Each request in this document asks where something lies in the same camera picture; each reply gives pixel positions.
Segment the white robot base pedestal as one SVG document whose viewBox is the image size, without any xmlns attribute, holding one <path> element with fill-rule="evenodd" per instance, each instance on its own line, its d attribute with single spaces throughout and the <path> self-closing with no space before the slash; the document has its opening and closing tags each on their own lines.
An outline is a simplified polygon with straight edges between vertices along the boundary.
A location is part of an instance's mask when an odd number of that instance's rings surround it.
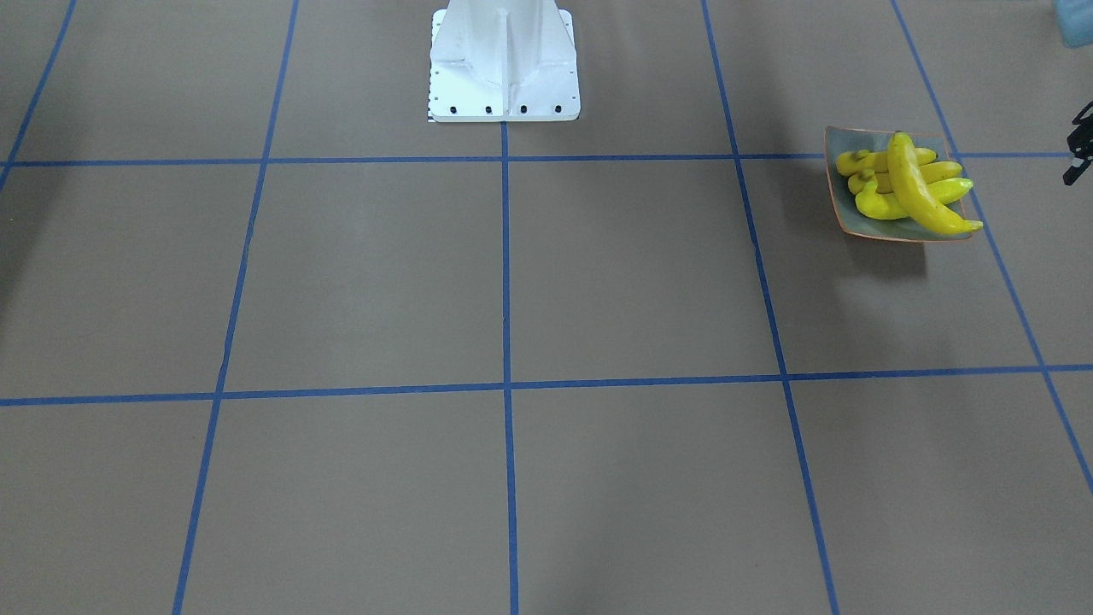
<svg viewBox="0 0 1093 615">
<path fill-rule="evenodd" d="M 434 122 L 566 122 L 581 116 L 571 11 L 554 1 L 450 1 L 432 15 Z"/>
</svg>

